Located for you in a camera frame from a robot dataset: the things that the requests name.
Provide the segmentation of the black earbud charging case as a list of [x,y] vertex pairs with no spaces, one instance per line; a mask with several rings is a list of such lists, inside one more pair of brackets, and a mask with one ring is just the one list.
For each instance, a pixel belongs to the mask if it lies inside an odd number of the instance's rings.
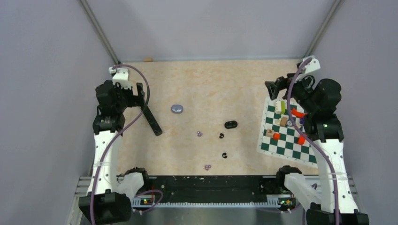
[[230,120],[224,123],[224,127],[226,129],[236,128],[238,126],[238,122],[235,120]]

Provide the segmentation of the yellow-green white block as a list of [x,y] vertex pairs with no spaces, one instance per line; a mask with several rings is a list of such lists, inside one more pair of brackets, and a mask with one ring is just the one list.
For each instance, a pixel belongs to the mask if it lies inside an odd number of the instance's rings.
[[286,112],[286,103],[284,101],[276,101],[275,102],[275,113],[276,114],[285,114]]

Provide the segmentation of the red block lower right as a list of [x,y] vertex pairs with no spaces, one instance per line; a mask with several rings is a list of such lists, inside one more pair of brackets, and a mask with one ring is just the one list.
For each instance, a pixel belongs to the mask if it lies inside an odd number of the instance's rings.
[[301,135],[298,140],[297,140],[297,144],[299,145],[304,145],[306,143],[306,136]]

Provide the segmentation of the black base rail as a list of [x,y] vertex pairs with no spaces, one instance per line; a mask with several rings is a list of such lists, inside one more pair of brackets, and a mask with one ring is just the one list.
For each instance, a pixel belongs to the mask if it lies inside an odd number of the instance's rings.
[[132,200],[132,207],[158,208],[280,208],[294,207],[293,194],[274,176],[152,176]]

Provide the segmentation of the black rectangular bar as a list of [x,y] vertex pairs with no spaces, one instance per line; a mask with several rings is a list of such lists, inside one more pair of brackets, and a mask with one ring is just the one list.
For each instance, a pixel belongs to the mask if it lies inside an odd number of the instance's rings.
[[163,131],[162,131],[161,127],[159,126],[155,116],[152,114],[151,110],[149,109],[149,107],[148,106],[141,107],[141,110],[142,110],[149,126],[151,127],[153,133],[156,136],[160,136],[163,133]]

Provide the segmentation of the wooden letter cube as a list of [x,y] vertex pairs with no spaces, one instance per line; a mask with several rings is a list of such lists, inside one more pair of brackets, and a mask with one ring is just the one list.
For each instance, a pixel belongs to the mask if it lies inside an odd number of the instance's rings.
[[274,130],[272,130],[272,129],[264,130],[264,135],[265,135],[266,137],[273,138],[273,137],[274,137],[274,134],[275,134],[275,132],[274,132]]

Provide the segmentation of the small orange red block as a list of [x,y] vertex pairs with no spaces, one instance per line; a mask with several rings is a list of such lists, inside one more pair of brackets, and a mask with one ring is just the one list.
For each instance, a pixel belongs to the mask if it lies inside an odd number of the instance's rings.
[[281,137],[281,135],[279,133],[274,133],[274,135],[273,135],[274,140],[279,140],[280,137]]

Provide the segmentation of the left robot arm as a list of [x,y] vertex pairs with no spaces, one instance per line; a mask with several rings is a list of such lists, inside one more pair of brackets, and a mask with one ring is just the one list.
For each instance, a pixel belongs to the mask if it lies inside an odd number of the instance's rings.
[[126,108],[146,104],[142,83],[137,83],[137,95],[133,88],[124,88],[120,82],[106,80],[96,90],[97,114],[93,122],[95,156],[92,178],[87,194],[78,202],[79,209],[92,225],[108,225],[124,222],[131,217],[130,200],[116,191],[118,186],[116,161],[125,124]]

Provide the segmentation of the purple earbud charging case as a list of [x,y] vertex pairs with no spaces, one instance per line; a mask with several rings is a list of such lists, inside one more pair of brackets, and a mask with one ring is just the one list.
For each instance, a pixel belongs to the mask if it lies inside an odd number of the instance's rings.
[[182,105],[172,105],[171,106],[172,113],[181,114],[184,111],[184,107]]

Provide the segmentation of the green white chessboard mat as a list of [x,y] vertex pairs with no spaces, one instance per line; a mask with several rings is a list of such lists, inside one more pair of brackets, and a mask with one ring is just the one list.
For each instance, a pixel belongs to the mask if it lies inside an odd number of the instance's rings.
[[[265,98],[257,152],[317,168],[317,161],[311,149],[311,144],[308,141],[306,141],[304,145],[297,144],[300,134],[294,126],[280,126],[280,119],[282,117],[289,118],[289,112],[286,107],[285,114],[280,115],[275,113],[275,102],[278,100],[286,103],[286,101],[281,98],[276,100],[271,100],[269,97]],[[264,130],[267,129],[272,129],[275,133],[279,133],[281,135],[280,139],[274,140],[273,138],[266,137],[264,135]]]

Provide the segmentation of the brown wooden block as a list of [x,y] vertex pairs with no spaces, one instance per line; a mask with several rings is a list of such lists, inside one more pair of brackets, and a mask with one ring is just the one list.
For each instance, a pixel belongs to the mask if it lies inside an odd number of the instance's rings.
[[282,117],[282,118],[280,119],[280,126],[286,127],[287,121],[288,121],[288,117]]

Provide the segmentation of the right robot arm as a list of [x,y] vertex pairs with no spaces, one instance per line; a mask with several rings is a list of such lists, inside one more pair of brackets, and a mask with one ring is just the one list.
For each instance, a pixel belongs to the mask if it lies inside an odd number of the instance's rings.
[[275,187],[294,194],[305,211],[309,225],[367,225],[369,218],[359,210],[350,189],[344,164],[344,134],[335,114],[341,100],[341,86],[332,79],[312,85],[313,77],[295,81],[292,74],[265,82],[272,100],[286,90],[284,100],[294,99],[306,112],[300,134],[309,142],[319,171],[321,192],[306,182],[298,169],[283,166],[277,172]]

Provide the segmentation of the red block upper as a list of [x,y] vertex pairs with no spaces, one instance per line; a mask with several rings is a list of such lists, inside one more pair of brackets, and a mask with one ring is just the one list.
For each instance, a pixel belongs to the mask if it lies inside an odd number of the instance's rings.
[[299,111],[297,111],[296,108],[293,108],[293,109],[291,110],[291,113],[292,113],[293,116],[295,116],[295,117],[297,117],[297,118],[300,118],[300,119],[306,116],[306,113],[299,112]]

